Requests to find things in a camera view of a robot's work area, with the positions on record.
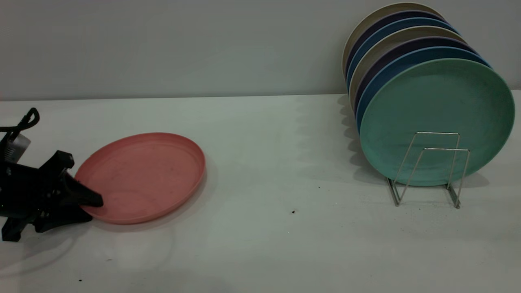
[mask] cable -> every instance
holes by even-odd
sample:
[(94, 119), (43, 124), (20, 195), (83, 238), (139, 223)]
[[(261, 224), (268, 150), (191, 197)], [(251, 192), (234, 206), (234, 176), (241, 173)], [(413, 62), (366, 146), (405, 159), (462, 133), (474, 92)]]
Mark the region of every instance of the cable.
[(0, 127), (0, 132), (20, 132), (35, 126), (38, 121), (40, 121), (40, 113), (36, 108), (31, 108), (17, 126)]

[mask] tabletop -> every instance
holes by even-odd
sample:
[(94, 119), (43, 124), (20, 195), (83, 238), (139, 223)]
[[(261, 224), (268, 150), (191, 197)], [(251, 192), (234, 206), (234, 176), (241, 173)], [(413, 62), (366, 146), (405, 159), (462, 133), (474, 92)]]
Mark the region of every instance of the tabletop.
[[(514, 91), (517, 111), (521, 91)], [(521, 286), (521, 123), (467, 177), (394, 206), (365, 160), (346, 95), (0, 102), (41, 121), (20, 164), (172, 132), (205, 152), (197, 193), (158, 220), (97, 220), (0, 242), (2, 292), (514, 292)]]

